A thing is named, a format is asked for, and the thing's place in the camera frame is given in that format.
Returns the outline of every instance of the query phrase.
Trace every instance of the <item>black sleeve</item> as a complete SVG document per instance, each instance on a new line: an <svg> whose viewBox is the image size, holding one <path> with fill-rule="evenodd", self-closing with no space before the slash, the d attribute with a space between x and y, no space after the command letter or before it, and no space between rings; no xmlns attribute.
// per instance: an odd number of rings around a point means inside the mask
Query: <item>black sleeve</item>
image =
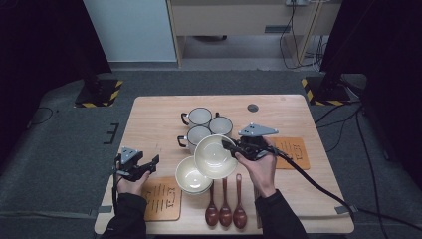
<svg viewBox="0 0 422 239"><path fill-rule="evenodd" d="M118 195L117 205L117 214L108 223L101 238L146 238L146 225L143 219L145 199L130 193L122 193Z"/></svg>
<svg viewBox="0 0 422 239"><path fill-rule="evenodd" d="M301 221L278 189L270 197L257 198L255 206L262 219L264 238L308 238Z"/></svg>

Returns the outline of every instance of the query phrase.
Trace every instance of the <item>person's arm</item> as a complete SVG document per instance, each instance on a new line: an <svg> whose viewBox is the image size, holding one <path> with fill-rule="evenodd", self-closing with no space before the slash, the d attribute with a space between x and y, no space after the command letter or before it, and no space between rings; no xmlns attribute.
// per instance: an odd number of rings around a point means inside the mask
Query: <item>person's arm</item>
<svg viewBox="0 0 422 239"><path fill-rule="evenodd" d="M108 223L102 239L109 238L146 238L145 214L146 200L141 197L143 183L148 179L147 171L140 180L131 182L117 178L118 211Z"/></svg>
<svg viewBox="0 0 422 239"><path fill-rule="evenodd" d="M274 146L267 137L264 140L267 145ZM267 153L257 161L250 161L238 152L236 157L248 169L252 183L260 192L261 196L255 201L255 206L263 222L264 237L308 238L301 221L274 185L277 158L272 153Z"/></svg>
<svg viewBox="0 0 422 239"><path fill-rule="evenodd" d="M102 239L146 238L146 225L143 219L146 201L131 193L118 195L118 212L108 223Z"/></svg>
<svg viewBox="0 0 422 239"><path fill-rule="evenodd" d="M301 221L278 189L270 197L257 198L255 206L261 216L265 238L308 238Z"/></svg>

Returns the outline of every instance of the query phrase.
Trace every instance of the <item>yellow black hazard tape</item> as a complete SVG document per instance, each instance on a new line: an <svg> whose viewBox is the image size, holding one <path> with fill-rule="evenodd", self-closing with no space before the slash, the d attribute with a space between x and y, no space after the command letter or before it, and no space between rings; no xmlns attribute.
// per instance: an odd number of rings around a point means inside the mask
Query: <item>yellow black hazard tape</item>
<svg viewBox="0 0 422 239"><path fill-rule="evenodd" d="M111 86L107 86L108 96L105 101L95 102L92 100L86 100L84 102L75 103L76 108L96 108L96 107L110 107L117 98L118 92L120 91L123 81L113 81Z"/></svg>
<svg viewBox="0 0 422 239"><path fill-rule="evenodd" d="M350 104L350 101L318 101L315 99L307 79L302 79L302 86L305 89L311 106L341 106Z"/></svg>

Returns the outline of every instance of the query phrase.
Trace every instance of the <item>power cord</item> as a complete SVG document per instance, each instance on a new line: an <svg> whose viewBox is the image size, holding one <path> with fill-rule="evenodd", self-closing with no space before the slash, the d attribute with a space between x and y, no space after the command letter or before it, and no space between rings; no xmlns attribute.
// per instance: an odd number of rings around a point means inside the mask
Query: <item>power cord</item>
<svg viewBox="0 0 422 239"><path fill-rule="evenodd" d="M319 121L321 121L322 119L324 119L326 116L328 116L333 111L335 111L335 110L337 110L337 109L339 109L339 108L341 108L343 106L346 106L346 105L337 106L337 107L331 109L330 111L328 111L327 113L325 113L321 118L319 118L318 120L316 120L316 123L319 122ZM374 171L373 171L372 161L371 161L371 158L369 156L369 153L368 153L368 150L367 150L367 146L366 146L366 142L364 140L363 133L361 131L361 127L360 127L359 120L358 120L358 113L361 111L361 109L362 109L362 106L360 106L359 109L355 113L353 113L353 115L347 117L344 120L339 120L339 121L335 121L335 122L332 122L332 123L328 123L328 124L323 125L323 126L319 126L319 127L325 127L325 126L330 126L330 125L333 125L333 124L339 123L339 122L345 123L347 120L350 120L353 116L355 116L357 128L359 130L359 135L360 135L360 138L361 138L362 143L364 145L366 157L368 159L368 163L369 163L369 167L370 167L370 171L371 171L371 177L372 177L372 182L373 182L373 187L374 187L374 194L375 194L375 203L376 203L376 209L377 209L376 212L372 212L372 211L369 211L369 210L366 210L366 209L357 207L357 210L358 211L361 211L363 213L372 215L372 216L377 216L378 217L379 224L380 224L380 227L381 227L381 231L383 233L383 236L384 236L384 238L387 238L387 239L388 239L388 235L387 235L387 233L385 231L382 218L389 219L389 220L392 220L392 221L396 221L396 222L401 223L403 225L407 225L407 226L412 227L412 228L414 228L416 230L422 231L422 228L419 227L419 226L417 226L417 225L415 225L415 224L412 224L410 222L407 222L407 221L404 221L404 220L401 220L401 219L398 219L398 218L395 218L395 217L392 217L392 216L383 215L383 214L380 213L379 197L378 197L378 191L377 191L377 187L376 187L376 180L375 180L375 175L374 175Z"/></svg>
<svg viewBox="0 0 422 239"><path fill-rule="evenodd" d="M379 206L379 198L378 198L378 189L377 189L377 186L376 186L376 179L375 179L375 173L373 171L372 160L369 156L369 152L368 152L368 149L367 149L367 146L366 146L366 142L365 142L365 139L363 137L362 130L360 128L358 114L356 114L355 118L356 118L357 129L359 131L360 139L362 140L363 147L365 149L366 159L368 161L369 169L370 169L370 173L371 173L371 177L372 177L373 191L374 191L375 204L376 204L376 213L377 213L377 216L378 216L379 225L381 227L381 231L382 231L382 234L384 235L384 238L388 239L387 232L385 231L385 228L384 228L384 223L382 222L381 209L380 209L380 206Z"/></svg>
<svg viewBox="0 0 422 239"><path fill-rule="evenodd" d="M313 68L318 73L320 73L320 65L323 59L323 53L325 52L325 49L323 47L326 46L326 44L327 43L322 43L322 36L320 36L316 53L314 54L314 57L313 57Z"/></svg>
<svg viewBox="0 0 422 239"><path fill-rule="evenodd" d="M118 204L117 204L117 186L123 177L117 179L117 173L113 173L112 175L112 189L111 189L111 197L112 197L112 208L114 208L114 214L117 214Z"/></svg>
<svg viewBox="0 0 422 239"><path fill-rule="evenodd" d="M353 113L353 115L351 115L350 117L348 117L347 119L345 119L344 121L343 121L343 123L342 123L342 125L341 125L341 129L340 129L340 136L338 137L338 140L337 140L337 143L335 144L335 146L333 146L331 149L329 149L329 150L326 150L325 152L331 152L331 151L333 151L333 150L335 150L337 147L338 147L338 145L340 144L340 141L341 141L341 137L342 137L342 131L343 131L343 129L344 129L344 125L345 125L345 123L348 121L348 120L350 120L350 119L352 119L353 118L353 116L355 116L360 110L361 110L361 108L362 108L362 106L360 106L354 113Z"/></svg>
<svg viewBox="0 0 422 239"><path fill-rule="evenodd" d="M284 152L278 150L276 147L270 147L269 151L273 152L274 155L277 155L279 157L281 157L282 159L284 159L290 166L292 166L301 176L303 176L313 187L315 187L316 189L318 189L320 192L322 192L323 194L329 196L330 198L334 199L335 201L337 201L338 203L340 203L342 206L344 206L352 221L354 221L354 212L351 209L351 207L341 198L337 197L336 195L334 195L333 193L331 193L330 191L326 190L325 188L321 187L319 184L317 184L306 172L304 172L303 169L301 169L287 154L285 154Z"/></svg>
<svg viewBox="0 0 422 239"><path fill-rule="evenodd" d="M280 37L280 41L279 41L279 46L280 46L280 52L282 53L282 56L283 56L283 62L284 62L284 64L285 64L285 67L287 68L287 69L290 69L290 70L294 70L294 69L298 69L298 68L301 68L301 67L310 67L310 66L312 66L313 64L307 64L307 65L302 65L302 63L300 63L300 61L299 61L299 55L298 55L298 43L297 43L297 41L296 41L296 35L295 35L295 30L294 30L294 25L293 25L293 18L294 18L294 16L295 16L295 12L296 12L296 7L297 7L297 3L296 3L296 1L293 1L292 2L293 4L292 4L292 16L291 16L291 18L289 19L289 22L288 22L288 25L287 25L287 27L283 30L283 33L282 33L282 36ZM295 47L296 47L296 57L297 57L297 59L298 59L298 63L299 63L299 65L297 66L297 67L289 67L288 66L288 64L286 63L286 57L285 57L285 54L284 54L284 52L283 52L283 48L282 48L282 40L283 40L283 37L284 37L284 35L286 34L286 31L287 31L287 29L288 29L288 27L291 27L291 29L292 29L292 35L293 35L293 39L294 39L294 42L295 42Z"/></svg>

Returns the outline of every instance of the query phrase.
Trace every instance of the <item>orange cork mat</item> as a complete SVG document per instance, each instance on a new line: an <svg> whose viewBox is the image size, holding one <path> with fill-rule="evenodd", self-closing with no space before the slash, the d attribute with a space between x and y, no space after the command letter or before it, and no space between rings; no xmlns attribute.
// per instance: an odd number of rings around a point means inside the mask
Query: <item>orange cork mat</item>
<svg viewBox="0 0 422 239"><path fill-rule="evenodd" d="M175 177L148 179L142 188L145 198L145 221L174 221L180 217L181 189Z"/></svg>
<svg viewBox="0 0 422 239"><path fill-rule="evenodd" d="M311 168L304 140L301 137L271 137L271 141L276 145L276 148L290 156L301 169L308 170ZM284 159L278 157L276 169L293 168Z"/></svg>

